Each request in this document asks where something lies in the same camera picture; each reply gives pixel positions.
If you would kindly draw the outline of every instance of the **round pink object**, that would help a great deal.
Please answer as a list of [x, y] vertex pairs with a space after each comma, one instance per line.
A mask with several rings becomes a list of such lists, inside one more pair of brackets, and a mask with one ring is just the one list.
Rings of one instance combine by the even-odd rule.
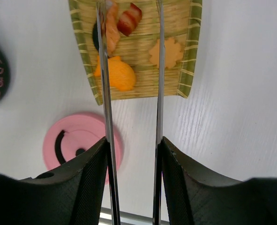
[[[94, 113], [78, 113], [57, 121], [48, 130], [43, 144], [43, 155], [48, 170], [60, 166], [55, 153], [55, 141], [61, 131], [61, 152], [65, 161], [76, 157], [78, 149], [89, 150], [97, 141], [105, 136], [104, 117]], [[123, 158], [122, 139], [116, 127], [113, 127], [116, 168], [120, 167]]]

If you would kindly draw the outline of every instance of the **yellow-orange toy lemon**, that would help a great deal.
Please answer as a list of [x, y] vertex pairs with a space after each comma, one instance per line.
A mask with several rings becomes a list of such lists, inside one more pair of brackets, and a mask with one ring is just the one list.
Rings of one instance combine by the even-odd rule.
[[[125, 62], [121, 61], [120, 56], [108, 59], [109, 83], [119, 91], [133, 90], [136, 77], [134, 70]], [[97, 68], [94, 76], [101, 76], [100, 57], [97, 57]]]

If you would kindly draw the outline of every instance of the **tabletop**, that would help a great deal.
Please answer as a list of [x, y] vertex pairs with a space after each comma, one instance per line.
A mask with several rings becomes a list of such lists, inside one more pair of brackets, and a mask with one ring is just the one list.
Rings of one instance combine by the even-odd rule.
[[[0, 49], [12, 82], [0, 102], [0, 173], [46, 171], [42, 143], [57, 120], [103, 114], [91, 93], [67, 0], [0, 0]], [[152, 216], [157, 98], [112, 102], [124, 142], [120, 210]], [[165, 97], [164, 135], [223, 175], [277, 177], [277, 0], [203, 1], [188, 99]], [[106, 185], [103, 207], [110, 208]], [[168, 220], [163, 196], [162, 219]]]

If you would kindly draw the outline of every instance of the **bamboo tray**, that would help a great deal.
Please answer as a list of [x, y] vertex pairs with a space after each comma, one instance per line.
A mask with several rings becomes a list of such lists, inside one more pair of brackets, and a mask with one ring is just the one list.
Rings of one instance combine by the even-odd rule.
[[[91, 90], [98, 105], [102, 104], [100, 77], [94, 77], [98, 52], [92, 41], [92, 28], [96, 22], [97, 0], [69, 0], [70, 15], [83, 65]], [[149, 62], [149, 49], [159, 38], [159, 18], [155, 0], [116, 0], [119, 15], [129, 3], [142, 10], [142, 20], [136, 30], [126, 37], [121, 35], [114, 55], [120, 55], [135, 71], [136, 84], [131, 91], [111, 88], [112, 100], [145, 98], [158, 95], [156, 66]], [[174, 37], [184, 50], [183, 60], [172, 69], [165, 69], [165, 95], [187, 98], [193, 82], [202, 16], [202, 0], [163, 0], [165, 38]]]

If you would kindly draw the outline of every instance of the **orange shrimp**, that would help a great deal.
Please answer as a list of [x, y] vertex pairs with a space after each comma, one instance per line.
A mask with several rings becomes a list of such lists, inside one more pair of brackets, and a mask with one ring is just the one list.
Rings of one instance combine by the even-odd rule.
[[112, 57], [112, 53], [120, 40], [120, 34], [116, 26], [116, 17], [118, 15], [119, 6], [114, 0], [106, 0], [106, 39], [108, 56]]

